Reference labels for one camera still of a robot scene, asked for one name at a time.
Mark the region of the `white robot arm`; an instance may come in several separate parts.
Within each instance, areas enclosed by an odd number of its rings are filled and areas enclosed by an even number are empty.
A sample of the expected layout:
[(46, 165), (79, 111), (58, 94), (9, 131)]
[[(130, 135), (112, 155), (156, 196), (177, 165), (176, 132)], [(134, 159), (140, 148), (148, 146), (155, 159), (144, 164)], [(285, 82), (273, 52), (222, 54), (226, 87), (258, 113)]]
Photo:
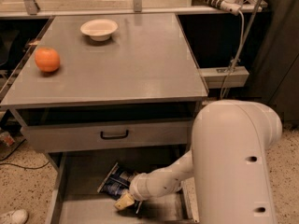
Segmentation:
[(116, 207), (163, 197), (193, 177), (200, 224), (278, 224), (265, 151), (281, 135), (280, 118), (266, 105), (213, 102), (193, 122), (191, 150), (165, 168), (135, 176)]

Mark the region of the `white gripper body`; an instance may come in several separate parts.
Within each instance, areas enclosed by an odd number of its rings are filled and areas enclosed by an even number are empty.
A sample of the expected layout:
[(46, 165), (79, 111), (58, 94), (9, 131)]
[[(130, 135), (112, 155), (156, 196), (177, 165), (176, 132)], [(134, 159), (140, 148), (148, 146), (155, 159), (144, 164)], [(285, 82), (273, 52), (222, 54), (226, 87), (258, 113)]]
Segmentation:
[(129, 187), (130, 194), (137, 201), (146, 201), (154, 196), (154, 188), (151, 174), (142, 173), (136, 175)]

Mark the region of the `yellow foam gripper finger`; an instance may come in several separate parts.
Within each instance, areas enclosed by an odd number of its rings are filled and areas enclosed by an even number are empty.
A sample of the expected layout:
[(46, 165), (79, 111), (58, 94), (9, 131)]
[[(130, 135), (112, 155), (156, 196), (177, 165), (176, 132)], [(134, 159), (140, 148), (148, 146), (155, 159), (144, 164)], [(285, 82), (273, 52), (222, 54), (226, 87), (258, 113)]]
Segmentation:
[(129, 193), (125, 192), (122, 196), (115, 202), (114, 206), (118, 210), (123, 210), (135, 203), (134, 197)]

